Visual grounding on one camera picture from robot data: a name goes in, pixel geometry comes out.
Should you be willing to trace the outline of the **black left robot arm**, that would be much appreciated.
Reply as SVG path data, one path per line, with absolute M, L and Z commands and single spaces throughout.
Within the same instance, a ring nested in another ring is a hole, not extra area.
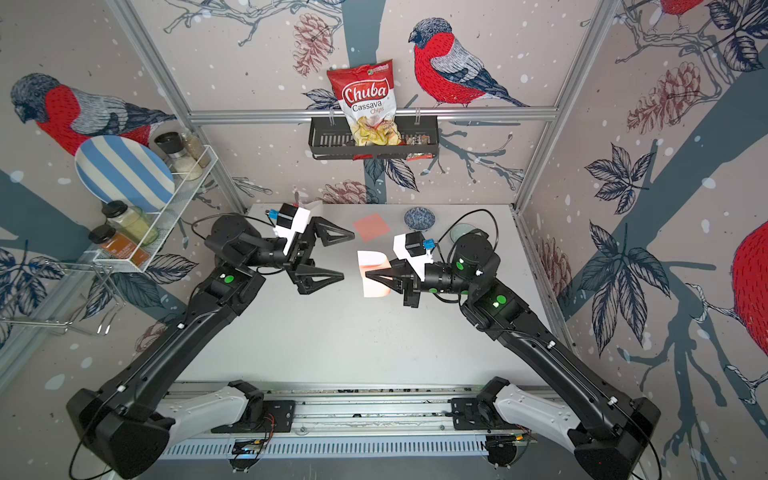
M 184 315 L 100 389 L 81 389 L 66 405 L 78 445 L 123 479 L 140 476 L 168 447 L 206 430 L 231 427 L 272 438 L 278 421 L 266 412 L 263 392 L 246 381 L 232 381 L 178 406 L 161 401 L 204 347 L 256 299 L 266 281 L 260 268 L 286 272 L 299 294 L 310 295 L 344 278 L 315 265 L 315 244 L 328 247 L 355 237 L 292 204 L 269 212 L 264 222 L 274 231 L 271 237 L 258 232 L 255 217 L 211 219 L 204 244 L 217 266 L 193 289 Z

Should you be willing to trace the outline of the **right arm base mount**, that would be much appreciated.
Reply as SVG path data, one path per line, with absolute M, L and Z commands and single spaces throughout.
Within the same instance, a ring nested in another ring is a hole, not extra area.
M 456 431 L 523 430 L 526 428 L 516 423 L 507 422 L 495 406 L 495 401 L 504 387 L 511 385 L 509 380 L 494 377 L 488 381 L 474 397 L 455 397 L 450 400 L 449 417 L 453 420 Z

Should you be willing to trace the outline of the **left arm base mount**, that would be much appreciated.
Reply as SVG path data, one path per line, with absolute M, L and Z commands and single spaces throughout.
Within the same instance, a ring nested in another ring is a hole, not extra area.
M 227 387 L 243 404 L 240 414 L 231 421 L 211 429 L 212 433 L 289 433 L 295 416 L 294 400 L 266 400 L 263 391 L 243 381 L 229 382 Z

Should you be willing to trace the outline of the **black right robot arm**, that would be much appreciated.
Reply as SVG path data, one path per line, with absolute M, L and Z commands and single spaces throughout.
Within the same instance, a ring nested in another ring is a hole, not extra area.
M 450 259 L 433 259 L 420 233 L 395 240 L 389 267 L 367 279 L 402 295 L 416 308 L 424 293 L 455 294 L 461 314 L 479 332 L 523 360 L 558 395 L 556 402 L 495 377 L 473 398 L 452 400 L 457 430 L 517 426 L 572 453 L 593 479 L 636 479 L 640 460 L 654 453 L 651 437 L 660 419 L 645 397 L 630 398 L 588 368 L 539 320 L 530 306 L 497 278 L 500 258 L 486 235 L 469 233 Z

